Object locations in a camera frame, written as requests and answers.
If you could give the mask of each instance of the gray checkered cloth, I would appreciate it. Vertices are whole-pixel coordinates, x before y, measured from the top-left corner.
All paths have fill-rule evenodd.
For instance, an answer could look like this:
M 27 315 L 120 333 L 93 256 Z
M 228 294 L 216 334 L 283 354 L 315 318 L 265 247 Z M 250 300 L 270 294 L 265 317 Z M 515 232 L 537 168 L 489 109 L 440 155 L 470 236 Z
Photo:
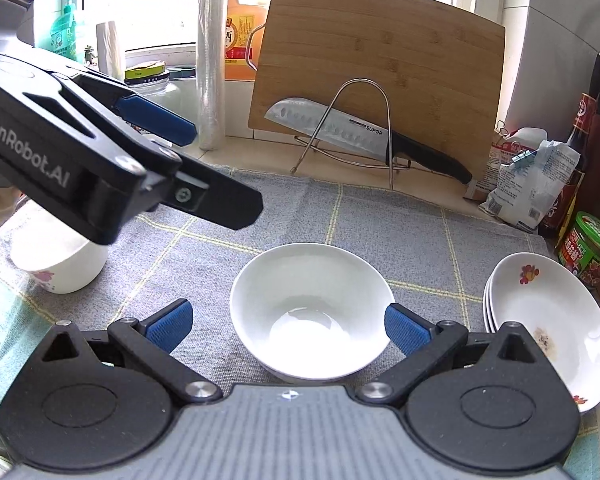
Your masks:
M 541 237 L 398 192 L 230 173 L 262 192 L 265 209 L 253 226 L 234 232 L 161 206 L 129 222 L 96 280 L 68 295 L 43 290 L 11 262 L 13 232 L 38 206 L 18 211 L 0 229 L 0 400 L 56 320 L 99 330 L 119 317 L 147 317 L 177 298 L 193 305 L 194 326 L 173 356 L 226 392 L 235 382 L 278 382 L 235 334 L 229 292 L 249 260 L 280 244 L 323 242 L 351 251 L 380 271 L 399 303 L 433 322 L 453 319 L 475 332 L 484 329 L 482 292 L 496 264 L 520 251 L 547 254 Z M 366 381 L 402 358 L 390 343 L 349 382 Z M 570 456 L 579 479 L 600 475 L 597 432 L 592 411 Z

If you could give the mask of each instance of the plastic wrap roll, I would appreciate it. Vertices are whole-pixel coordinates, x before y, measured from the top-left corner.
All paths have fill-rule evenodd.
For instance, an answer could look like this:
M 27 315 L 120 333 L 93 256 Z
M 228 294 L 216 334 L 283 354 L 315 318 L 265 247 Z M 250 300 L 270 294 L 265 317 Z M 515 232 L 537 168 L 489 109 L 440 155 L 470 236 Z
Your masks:
M 224 35 L 227 0 L 198 0 L 196 87 L 200 149 L 224 142 Z
M 122 47 L 116 22 L 96 25 L 96 46 L 98 48 L 98 70 L 112 78 L 125 79 L 125 49 Z

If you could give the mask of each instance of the green bottle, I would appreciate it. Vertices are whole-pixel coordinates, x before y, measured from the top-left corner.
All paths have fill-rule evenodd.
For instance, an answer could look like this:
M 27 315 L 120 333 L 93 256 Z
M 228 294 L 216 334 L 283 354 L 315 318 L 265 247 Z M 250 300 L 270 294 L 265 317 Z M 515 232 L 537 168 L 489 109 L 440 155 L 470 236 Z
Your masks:
M 51 25 L 51 51 L 77 61 L 75 51 L 75 4 L 71 0 L 62 6 L 62 15 Z

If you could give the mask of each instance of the stacked plates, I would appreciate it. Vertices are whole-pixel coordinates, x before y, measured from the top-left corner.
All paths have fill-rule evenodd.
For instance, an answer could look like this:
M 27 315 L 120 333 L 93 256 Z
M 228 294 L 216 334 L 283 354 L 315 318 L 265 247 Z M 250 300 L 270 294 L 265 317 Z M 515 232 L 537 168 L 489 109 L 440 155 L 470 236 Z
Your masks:
M 581 412 L 600 402 L 600 307 L 563 266 L 539 254 L 507 256 L 487 280 L 482 314 L 487 332 L 522 323 Z

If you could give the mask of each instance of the cooking oil bottle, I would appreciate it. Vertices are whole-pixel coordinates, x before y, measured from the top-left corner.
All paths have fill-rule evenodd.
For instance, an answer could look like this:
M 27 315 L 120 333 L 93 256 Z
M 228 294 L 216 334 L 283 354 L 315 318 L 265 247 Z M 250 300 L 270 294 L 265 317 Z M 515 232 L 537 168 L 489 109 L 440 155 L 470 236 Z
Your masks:
M 241 81 L 254 81 L 256 73 L 245 60 L 247 39 L 251 31 L 267 19 L 269 0 L 228 0 L 226 12 L 226 37 L 224 53 L 224 78 Z M 253 37 L 250 59 L 258 65 L 262 33 Z

